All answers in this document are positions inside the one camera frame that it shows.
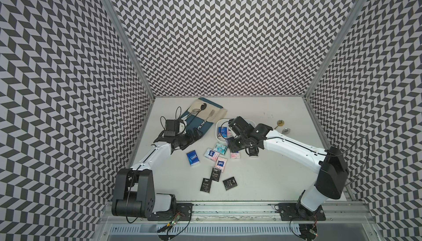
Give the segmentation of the blue Vinda tissue pack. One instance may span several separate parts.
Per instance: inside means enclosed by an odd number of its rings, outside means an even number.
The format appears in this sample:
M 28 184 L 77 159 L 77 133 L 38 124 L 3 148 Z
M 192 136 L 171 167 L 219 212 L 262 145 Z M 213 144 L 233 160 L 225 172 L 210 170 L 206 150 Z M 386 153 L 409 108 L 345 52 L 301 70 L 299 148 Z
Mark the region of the blue Vinda tissue pack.
M 227 127 L 219 127 L 217 133 L 218 139 L 224 140 L 227 138 Z

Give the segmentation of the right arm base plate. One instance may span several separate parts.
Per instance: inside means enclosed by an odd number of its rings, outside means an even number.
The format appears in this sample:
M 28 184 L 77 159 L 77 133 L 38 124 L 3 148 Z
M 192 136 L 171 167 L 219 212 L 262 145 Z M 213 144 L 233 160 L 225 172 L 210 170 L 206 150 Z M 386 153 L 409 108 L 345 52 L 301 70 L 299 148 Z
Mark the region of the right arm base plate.
M 297 203 L 278 203 L 275 210 L 280 214 L 282 221 L 326 221 L 321 205 L 316 211 L 308 211 Z

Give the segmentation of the teal tissue pack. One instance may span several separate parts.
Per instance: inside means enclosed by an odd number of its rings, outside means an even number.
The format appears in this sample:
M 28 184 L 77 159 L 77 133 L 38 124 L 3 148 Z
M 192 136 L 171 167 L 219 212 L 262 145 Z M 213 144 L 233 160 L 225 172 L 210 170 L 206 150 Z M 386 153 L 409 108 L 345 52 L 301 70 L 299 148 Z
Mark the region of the teal tissue pack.
M 219 154 L 225 155 L 227 152 L 227 145 L 222 144 L 222 143 L 216 143 L 213 150 L 215 152 L 218 152 Z

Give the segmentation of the black tissue pack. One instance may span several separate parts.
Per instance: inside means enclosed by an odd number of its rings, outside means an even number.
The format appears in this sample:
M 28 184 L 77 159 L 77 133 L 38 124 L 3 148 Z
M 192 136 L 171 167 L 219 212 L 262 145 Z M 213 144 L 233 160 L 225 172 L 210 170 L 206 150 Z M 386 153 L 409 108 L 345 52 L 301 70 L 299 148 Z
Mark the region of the black tissue pack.
M 201 192 L 210 193 L 212 181 L 209 178 L 202 179 Z
M 250 148 L 248 148 L 248 155 L 249 155 L 249 157 L 258 157 L 258 155 L 259 155 L 259 148 L 258 147 L 250 147 Z
M 222 171 L 220 169 L 213 167 L 211 171 L 210 179 L 218 182 L 220 180 L 221 173 Z
M 235 177 L 230 177 L 223 180 L 223 185 L 225 187 L 225 190 L 230 190 L 238 186 Z

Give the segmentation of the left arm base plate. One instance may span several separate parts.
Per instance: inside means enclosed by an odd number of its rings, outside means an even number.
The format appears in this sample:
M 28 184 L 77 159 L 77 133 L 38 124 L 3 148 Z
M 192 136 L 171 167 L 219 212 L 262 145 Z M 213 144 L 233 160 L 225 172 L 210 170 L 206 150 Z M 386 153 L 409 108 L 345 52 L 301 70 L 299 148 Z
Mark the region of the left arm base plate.
M 193 213 L 193 203 L 176 203 L 168 211 L 152 213 L 147 220 L 169 222 L 178 213 L 180 213 L 179 221 L 190 221 Z

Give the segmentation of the white storage box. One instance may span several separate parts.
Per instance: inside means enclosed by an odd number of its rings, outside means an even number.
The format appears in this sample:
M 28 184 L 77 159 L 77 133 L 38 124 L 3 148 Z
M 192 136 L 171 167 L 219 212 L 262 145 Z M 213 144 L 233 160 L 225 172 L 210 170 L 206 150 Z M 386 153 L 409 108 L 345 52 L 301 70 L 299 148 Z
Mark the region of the white storage box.
M 235 137 L 237 128 L 230 128 L 230 119 L 221 119 L 216 123 L 216 139 L 220 143 L 226 143 L 227 138 Z

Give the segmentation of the pink handled spoon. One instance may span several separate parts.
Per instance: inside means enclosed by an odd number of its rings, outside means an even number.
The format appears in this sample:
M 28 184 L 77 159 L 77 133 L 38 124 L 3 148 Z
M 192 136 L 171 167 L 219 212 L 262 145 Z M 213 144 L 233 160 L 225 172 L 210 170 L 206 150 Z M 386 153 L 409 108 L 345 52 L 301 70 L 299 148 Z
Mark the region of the pink handled spoon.
M 289 134 L 290 133 L 290 129 L 289 128 L 284 128 L 283 130 L 282 130 L 282 134 Z

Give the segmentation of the white handled spoon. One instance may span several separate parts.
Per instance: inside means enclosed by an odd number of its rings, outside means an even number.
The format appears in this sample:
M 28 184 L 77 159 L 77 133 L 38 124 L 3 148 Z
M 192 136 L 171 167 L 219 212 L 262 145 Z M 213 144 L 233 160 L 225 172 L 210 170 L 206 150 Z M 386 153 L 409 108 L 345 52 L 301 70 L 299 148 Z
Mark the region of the white handled spoon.
M 200 109 L 193 109 L 187 115 L 180 118 L 181 121 L 186 121 L 190 116 L 195 115 L 196 113 L 200 112 Z

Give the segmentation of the pink blue tissue pack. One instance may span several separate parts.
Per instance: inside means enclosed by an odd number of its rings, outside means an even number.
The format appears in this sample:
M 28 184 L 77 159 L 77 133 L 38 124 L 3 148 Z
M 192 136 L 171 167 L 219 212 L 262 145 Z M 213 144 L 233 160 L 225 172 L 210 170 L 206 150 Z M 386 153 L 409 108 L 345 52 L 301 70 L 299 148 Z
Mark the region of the pink blue tissue pack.
M 216 162 L 220 153 L 218 151 L 215 151 L 214 149 L 208 148 L 204 154 L 204 157 L 212 160 L 213 162 Z

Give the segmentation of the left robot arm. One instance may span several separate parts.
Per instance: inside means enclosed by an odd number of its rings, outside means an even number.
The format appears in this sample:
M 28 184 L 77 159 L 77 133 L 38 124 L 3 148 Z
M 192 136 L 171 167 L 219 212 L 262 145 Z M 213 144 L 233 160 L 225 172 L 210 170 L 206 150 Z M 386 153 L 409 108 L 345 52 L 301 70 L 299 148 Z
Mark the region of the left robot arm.
M 176 214 L 176 199 L 173 194 L 156 193 L 153 173 L 170 158 L 172 153 L 184 150 L 200 140 L 204 133 L 198 128 L 183 134 L 162 131 L 152 143 L 150 151 L 130 168 L 121 169 L 115 177 L 112 198 L 114 216 L 150 218 Z

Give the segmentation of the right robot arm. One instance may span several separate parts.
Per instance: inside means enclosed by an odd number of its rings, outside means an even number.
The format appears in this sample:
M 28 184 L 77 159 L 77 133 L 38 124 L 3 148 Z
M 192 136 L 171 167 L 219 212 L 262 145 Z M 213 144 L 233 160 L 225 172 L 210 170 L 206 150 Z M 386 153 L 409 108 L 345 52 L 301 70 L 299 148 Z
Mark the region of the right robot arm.
M 226 141 L 231 151 L 261 148 L 286 156 L 309 168 L 317 178 L 300 195 L 296 211 L 301 215 L 313 216 L 328 199 L 341 198 L 349 170 L 344 154 L 334 146 L 330 149 L 316 148 L 269 129 L 255 128 L 249 133 L 236 131 Z

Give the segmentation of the aluminium front rail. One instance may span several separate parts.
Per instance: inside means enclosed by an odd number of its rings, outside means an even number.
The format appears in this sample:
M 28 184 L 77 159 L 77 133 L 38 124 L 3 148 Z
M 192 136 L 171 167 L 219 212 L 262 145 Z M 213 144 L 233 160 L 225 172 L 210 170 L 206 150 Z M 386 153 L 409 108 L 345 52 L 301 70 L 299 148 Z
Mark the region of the aluminium front rail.
M 191 216 L 185 221 L 192 223 L 288 223 L 299 217 L 278 210 L 278 201 L 194 201 Z M 322 205 L 322 223 L 375 223 L 368 207 L 362 201 L 327 201 Z

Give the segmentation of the black metal spoon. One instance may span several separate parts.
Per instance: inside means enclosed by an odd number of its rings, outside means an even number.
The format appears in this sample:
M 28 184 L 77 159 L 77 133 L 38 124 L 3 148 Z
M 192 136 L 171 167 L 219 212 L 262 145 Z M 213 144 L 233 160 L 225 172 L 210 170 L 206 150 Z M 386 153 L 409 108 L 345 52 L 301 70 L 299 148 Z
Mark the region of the black metal spoon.
M 206 104 L 206 103 L 201 104 L 200 108 L 199 108 L 199 109 L 197 110 L 197 112 L 195 113 L 195 116 L 191 119 L 191 121 L 190 121 L 187 125 L 189 126 L 189 125 L 193 122 L 193 120 L 194 120 L 195 118 L 197 118 L 198 114 L 199 114 L 200 112 L 204 111 L 206 108 L 207 108 L 207 104 Z

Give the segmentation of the teal serving tray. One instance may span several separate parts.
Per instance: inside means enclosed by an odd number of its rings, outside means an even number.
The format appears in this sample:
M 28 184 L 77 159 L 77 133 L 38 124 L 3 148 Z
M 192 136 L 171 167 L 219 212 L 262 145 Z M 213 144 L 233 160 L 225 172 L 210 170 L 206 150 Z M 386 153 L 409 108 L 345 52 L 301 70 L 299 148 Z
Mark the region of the teal serving tray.
M 226 113 L 227 110 L 221 105 L 206 98 L 198 98 L 179 119 L 186 123 L 186 131 L 193 131 L 196 128 L 206 134 L 212 125 L 221 120 Z

